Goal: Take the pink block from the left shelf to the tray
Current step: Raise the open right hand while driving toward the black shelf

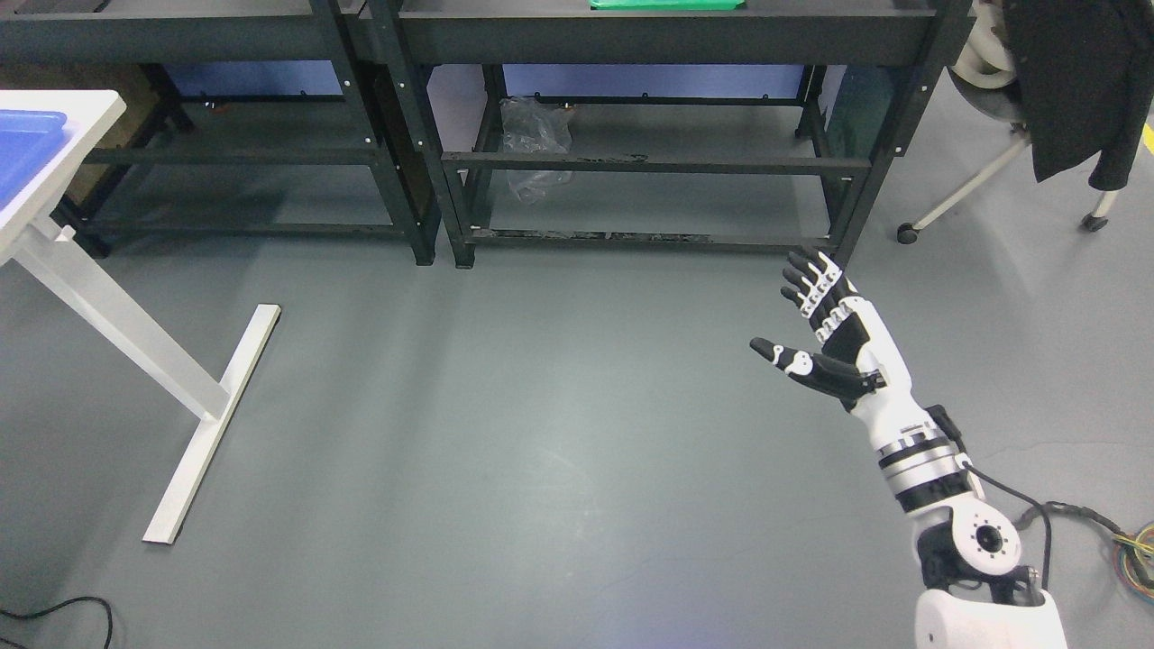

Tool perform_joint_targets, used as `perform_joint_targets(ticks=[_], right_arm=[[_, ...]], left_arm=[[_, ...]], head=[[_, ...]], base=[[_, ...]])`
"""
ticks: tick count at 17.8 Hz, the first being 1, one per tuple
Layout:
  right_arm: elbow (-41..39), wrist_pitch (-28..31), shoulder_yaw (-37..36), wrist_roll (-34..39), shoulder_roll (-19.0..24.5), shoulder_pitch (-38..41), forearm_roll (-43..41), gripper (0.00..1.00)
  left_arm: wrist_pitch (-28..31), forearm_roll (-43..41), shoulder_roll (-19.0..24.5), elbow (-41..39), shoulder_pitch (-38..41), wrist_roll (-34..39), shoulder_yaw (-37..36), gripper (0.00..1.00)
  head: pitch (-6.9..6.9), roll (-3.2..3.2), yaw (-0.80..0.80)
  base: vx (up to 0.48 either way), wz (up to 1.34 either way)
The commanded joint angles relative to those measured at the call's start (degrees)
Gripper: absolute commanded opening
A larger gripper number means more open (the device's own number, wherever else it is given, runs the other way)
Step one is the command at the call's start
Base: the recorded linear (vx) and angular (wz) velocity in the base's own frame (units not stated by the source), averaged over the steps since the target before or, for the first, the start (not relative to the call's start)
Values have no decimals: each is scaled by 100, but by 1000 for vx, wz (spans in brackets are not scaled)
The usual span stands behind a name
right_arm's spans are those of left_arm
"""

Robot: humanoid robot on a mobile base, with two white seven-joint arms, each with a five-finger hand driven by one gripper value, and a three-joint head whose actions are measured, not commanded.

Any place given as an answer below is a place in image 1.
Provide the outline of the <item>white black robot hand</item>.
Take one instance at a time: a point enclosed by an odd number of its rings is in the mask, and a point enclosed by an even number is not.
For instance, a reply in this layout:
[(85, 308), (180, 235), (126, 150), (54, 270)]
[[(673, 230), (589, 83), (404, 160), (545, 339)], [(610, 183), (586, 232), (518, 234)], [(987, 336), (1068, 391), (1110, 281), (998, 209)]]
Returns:
[(838, 400), (865, 424), (877, 452), (930, 424), (912, 397), (911, 370), (877, 308), (829, 255), (816, 248), (788, 254), (784, 282), (784, 298), (795, 304), (820, 350), (755, 337), (755, 352), (795, 382)]

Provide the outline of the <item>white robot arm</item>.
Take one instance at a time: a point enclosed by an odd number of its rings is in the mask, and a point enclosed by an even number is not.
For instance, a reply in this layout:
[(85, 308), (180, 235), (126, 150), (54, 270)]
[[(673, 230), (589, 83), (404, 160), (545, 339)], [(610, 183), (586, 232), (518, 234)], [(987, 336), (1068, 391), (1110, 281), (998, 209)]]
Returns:
[(1064, 648), (1056, 600), (1022, 564), (1017, 527), (986, 501), (984, 485), (944, 406), (870, 438), (878, 467), (914, 525), (924, 591), (919, 648)]

